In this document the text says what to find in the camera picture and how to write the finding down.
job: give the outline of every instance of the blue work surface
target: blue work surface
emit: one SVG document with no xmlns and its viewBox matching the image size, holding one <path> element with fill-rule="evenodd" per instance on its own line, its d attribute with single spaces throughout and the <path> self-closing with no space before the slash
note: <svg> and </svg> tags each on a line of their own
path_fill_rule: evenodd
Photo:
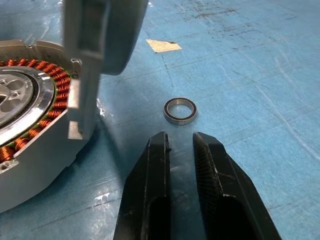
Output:
<svg viewBox="0 0 320 240">
<path fill-rule="evenodd" d="M 62 8 L 2 1 L 0 40 L 61 43 Z M 318 0 L 151 0 L 127 68 L 101 76 L 92 139 L 46 190 L 0 214 L 0 239 L 112 239 L 124 181 L 160 131 L 173 149 L 172 239 L 205 239 L 192 145 L 199 131 L 250 176 L 284 240 L 319 240 L 319 12 Z M 182 49 L 155 53 L 146 39 Z M 163 116 L 178 96 L 197 105 L 189 125 Z"/>
</svg>

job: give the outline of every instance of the beige tape piece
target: beige tape piece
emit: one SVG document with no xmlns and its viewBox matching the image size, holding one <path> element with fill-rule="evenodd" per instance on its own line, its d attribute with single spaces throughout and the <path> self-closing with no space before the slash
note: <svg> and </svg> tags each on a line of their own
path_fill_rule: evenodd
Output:
<svg viewBox="0 0 320 240">
<path fill-rule="evenodd" d="M 153 51 L 155 51 L 156 53 L 163 53 L 163 52 L 182 49 L 179 46 L 179 44 L 173 41 L 157 41 L 157 40 L 151 40 L 151 39 L 146 39 L 146 41 L 150 45 L 150 47 L 153 49 Z"/>
</svg>

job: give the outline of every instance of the blue mat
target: blue mat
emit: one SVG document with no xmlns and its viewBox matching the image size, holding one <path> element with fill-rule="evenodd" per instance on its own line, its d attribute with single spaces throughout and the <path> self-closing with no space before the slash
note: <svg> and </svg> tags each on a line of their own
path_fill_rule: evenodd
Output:
<svg viewBox="0 0 320 240">
<path fill-rule="evenodd" d="M 61 43 L 62 8 L 0 2 L 0 40 Z M 320 239 L 319 12 L 317 0 L 151 0 L 127 68 L 101 76 L 92 139 L 50 187 L 0 214 L 0 239 L 111 240 L 124 181 L 160 131 L 173 149 L 173 240 L 205 239 L 195 131 L 225 145 L 284 240 Z M 155 53 L 146 39 L 182 49 Z M 178 96 L 198 107 L 186 126 L 163 116 Z"/>
</svg>

